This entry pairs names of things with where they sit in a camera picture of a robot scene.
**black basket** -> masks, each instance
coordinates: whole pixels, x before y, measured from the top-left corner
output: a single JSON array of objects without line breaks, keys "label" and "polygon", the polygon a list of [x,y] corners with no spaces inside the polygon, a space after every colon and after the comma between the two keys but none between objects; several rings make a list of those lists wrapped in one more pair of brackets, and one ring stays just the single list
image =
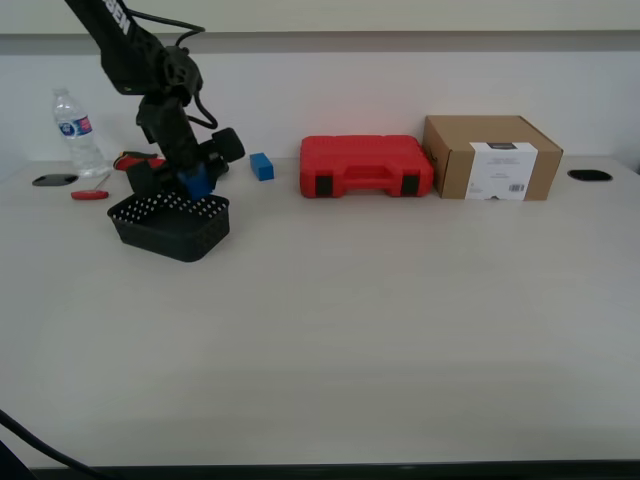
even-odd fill
[{"label": "black basket", "polygon": [[133,195],[107,214],[124,243],[183,262],[200,260],[229,233],[229,200],[214,195],[197,202],[176,192]]}]

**water bottle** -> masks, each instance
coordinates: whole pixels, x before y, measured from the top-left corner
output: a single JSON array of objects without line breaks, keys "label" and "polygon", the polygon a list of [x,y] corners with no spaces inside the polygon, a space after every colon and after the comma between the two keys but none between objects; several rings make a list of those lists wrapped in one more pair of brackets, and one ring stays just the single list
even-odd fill
[{"label": "water bottle", "polygon": [[69,146],[71,161],[80,177],[99,177],[111,170],[98,149],[91,122],[80,103],[66,88],[53,91],[53,118]]}]

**bottle label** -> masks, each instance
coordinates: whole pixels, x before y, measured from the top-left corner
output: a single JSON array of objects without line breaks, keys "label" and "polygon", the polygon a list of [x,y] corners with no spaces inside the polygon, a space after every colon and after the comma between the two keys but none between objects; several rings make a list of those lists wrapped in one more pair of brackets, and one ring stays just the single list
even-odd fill
[{"label": "bottle label", "polygon": [[59,123],[58,127],[60,127],[60,131],[65,137],[81,137],[93,131],[89,117],[74,120],[73,122]]}]

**black cable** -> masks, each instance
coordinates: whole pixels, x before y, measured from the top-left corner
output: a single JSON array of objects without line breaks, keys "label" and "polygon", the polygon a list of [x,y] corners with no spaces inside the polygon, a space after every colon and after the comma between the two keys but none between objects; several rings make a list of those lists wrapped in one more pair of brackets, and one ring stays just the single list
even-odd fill
[{"label": "black cable", "polygon": [[141,18],[143,20],[149,20],[150,22],[162,23],[163,25],[171,25],[174,27],[186,28],[189,31],[183,33],[178,37],[178,41],[176,42],[176,47],[179,47],[180,44],[189,37],[193,37],[199,33],[206,31],[204,27],[200,27],[198,25],[193,25],[187,22],[181,22],[179,20],[170,20],[168,18],[156,17],[155,15],[149,15],[148,13],[137,12],[135,10],[129,10],[129,13],[137,18]]},{"label": "black cable", "polygon": [[187,118],[190,122],[197,123],[201,127],[208,128],[209,130],[215,130],[218,127],[213,126],[211,123],[205,122],[204,120],[200,120],[197,117],[192,117],[191,115],[187,115]]},{"label": "black cable", "polygon": [[112,477],[111,475],[107,475],[106,473],[98,472],[97,470],[94,470],[84,463],[78,462],[71,457],[67,457],[64,453],[60,453],[57,450],[54,450],[2,410],[0,410],[0,425],[12,432],[27,445],[35,448],[40,453],[44,453],[47,457],[52,458],[56,462],[60,462],[61,464],[72,468],[73,470],[82,472],[85,475],[93,477],[97,480],[121,480],[116,477]]},{"label": "black cable", "polygon": [[200,110],[200,113],[202,113],[205,116],[205,118],[211,122],[213,129],[215,130],[216,128],[218,128],[218,121],[216,120],[216,117],[211,115],[209,113],[209,110],[204,108],[204,105],[202,105],[202,100],[200,100],[200,92],[196,92],[193,98],[196,101],[196,106],[198,107],[198,110]]},{"label": "black cable", "polygon": [[181,22],[180,20],[170,20],[168,18],[156,17],[155,15],[149,15],[148,13],[137,12],[135,10],[129,10],[129,13],[134,17],[141,18],[143,20],[149,20],[150,22],[186,28],[187,30],[193,30],[198,33],[205,31],[204,27],[199,27],[198,25],[193,25],[192,23]]},{"label": "black cable", "polygon": [[189,37],[193,37],[194,35],[197,35],[197,34],[202,33],[202,32],[204,32],[204,29],[202,29],[202,31],[198,31],[198,30],[191,30],[190,32],[183,33],[182,35],[180,35],[180,36],[178,37],[178,40],[176,41],[176,47],[179,47],[179,46],[180,46],[180,44],[181,44],[184,40],[186,40],[187,38],[189,38]]}]

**robotic arm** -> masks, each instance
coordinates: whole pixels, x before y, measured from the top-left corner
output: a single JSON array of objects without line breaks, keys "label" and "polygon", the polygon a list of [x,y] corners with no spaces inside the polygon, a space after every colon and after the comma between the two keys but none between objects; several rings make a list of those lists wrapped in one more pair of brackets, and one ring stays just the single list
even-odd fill
[{"label": "robotic arm", "polygon": [[[202,76],[179,46],[165,47],[158,38],[141,28],[134,17],[177,24],[204,31],[181,22],[129,10],[122,0],[65,0],[100,47],[102,68],[122,95],[142,95],[136,123],[149,143],[157,143],[167,159],[152,170],[142,162],[127,170],[136,195],[151,196],[160,190],[179,190],[198,200],[215,188],[228,163],[245,155],[232,129],[221,130],[211,140],[198,144],[190,121],[215,130],[218,124],[200,101]],[[195,100],[208,122],[190,117],[184,108]]]}]

